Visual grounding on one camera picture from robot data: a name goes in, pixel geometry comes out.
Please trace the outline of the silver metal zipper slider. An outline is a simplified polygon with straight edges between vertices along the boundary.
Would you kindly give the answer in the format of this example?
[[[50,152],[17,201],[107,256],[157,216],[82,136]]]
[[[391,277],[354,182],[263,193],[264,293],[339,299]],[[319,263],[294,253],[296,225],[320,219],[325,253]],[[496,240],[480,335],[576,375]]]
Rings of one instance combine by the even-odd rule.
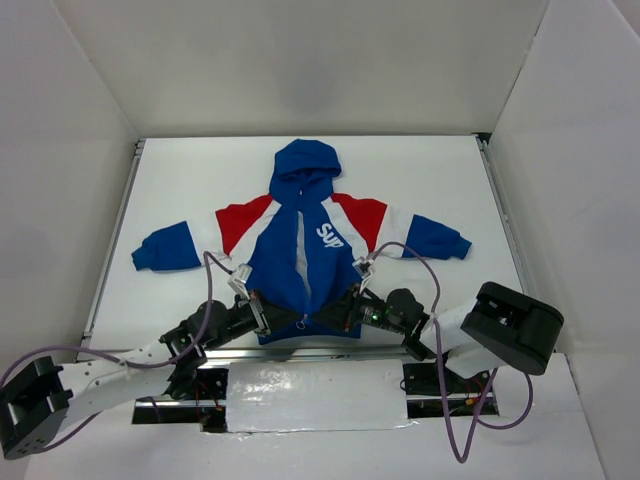
[[[307,332],[311,332],[312,327],[313,327],[313,320],[312,320],[311,311],[309,309],[306,309],[301,314],[301,317],[295,322],[295,328],[298,331],[301,331],[304,335],[306,335]]]

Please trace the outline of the blue red white hooded jacket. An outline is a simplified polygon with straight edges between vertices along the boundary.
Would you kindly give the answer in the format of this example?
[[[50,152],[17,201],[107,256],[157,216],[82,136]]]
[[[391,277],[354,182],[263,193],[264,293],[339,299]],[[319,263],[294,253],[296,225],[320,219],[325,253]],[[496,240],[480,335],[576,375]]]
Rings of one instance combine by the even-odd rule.
[[[178,271],[201,266],[204,252],[247,264],[247,281],[267,301],[311,315],[359,281],[352,264],[376,250],[391,258],[463,259],[471,243],[457,230],[379,200],[337,193],[335,149],[297,139],[274,158],[269,191],[245,204],[156,230],[133,251],[137,270]],[[260,344],[300,336],[344,336],[313,322],[259,336]]]

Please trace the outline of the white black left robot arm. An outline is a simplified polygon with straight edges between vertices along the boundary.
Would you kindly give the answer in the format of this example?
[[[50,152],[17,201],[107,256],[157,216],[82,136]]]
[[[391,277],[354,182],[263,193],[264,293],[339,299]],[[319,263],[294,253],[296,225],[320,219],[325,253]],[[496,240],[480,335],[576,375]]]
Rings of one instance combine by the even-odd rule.
[[[194,421],[218,432],[225,425],[227,372],[204,369],[209,351],[253,331],[274,333],[304,324],[296,311],[259,295],[231,307],[206,301],[149,345],[120,353],[88,350],[88,360],[57,364],[50,348],[12,367],[1,387],[1,448],[17,460],[59,445],[69,426],[87,424],[129,401],[150,402],[158,421]]]

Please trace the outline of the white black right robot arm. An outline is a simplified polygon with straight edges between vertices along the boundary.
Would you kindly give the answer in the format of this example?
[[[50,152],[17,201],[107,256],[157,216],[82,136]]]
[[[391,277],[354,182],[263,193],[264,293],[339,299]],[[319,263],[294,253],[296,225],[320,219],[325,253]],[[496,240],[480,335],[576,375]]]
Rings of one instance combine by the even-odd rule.
[[[502,365],[544,374],[564,325],[556,308],[495,282],[484,283],[469,302],[441,315],[427,312],[406,288],[381,300],[355,285],[312,319],[337,333],[368,325],[398,334],[406,354],[418,362],[442,353],[434,371],[446,391]]]

